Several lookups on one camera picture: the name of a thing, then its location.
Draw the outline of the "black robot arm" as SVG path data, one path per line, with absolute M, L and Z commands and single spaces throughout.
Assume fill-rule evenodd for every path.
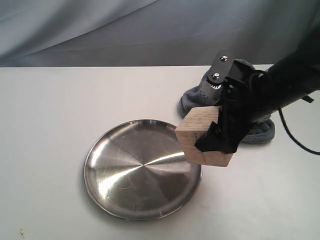
M 219 52 L 205 74 L 214 91 L 213 105 L 218 120 L 195 142 L 202 152 L 235 153 L 239 144 L 265 144 L 276 133 L 273 113 L 303 100 L 312 103 L 310 94 L 320 89 L 320 16 L 298 43 L 267 70 L 256 69 Z

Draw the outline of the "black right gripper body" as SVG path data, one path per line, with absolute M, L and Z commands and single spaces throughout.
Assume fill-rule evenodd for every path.
M 205 152 L 232 154 L 237 151 L 254 125 L 247 110 L 255 98 L 253 80 L 262 75 L 261 70 L 238 62 L 226 50 L 217 53 L 207 78 L 209 85 L 219 91 L 218 120 L 212 122 L 204 134 Z

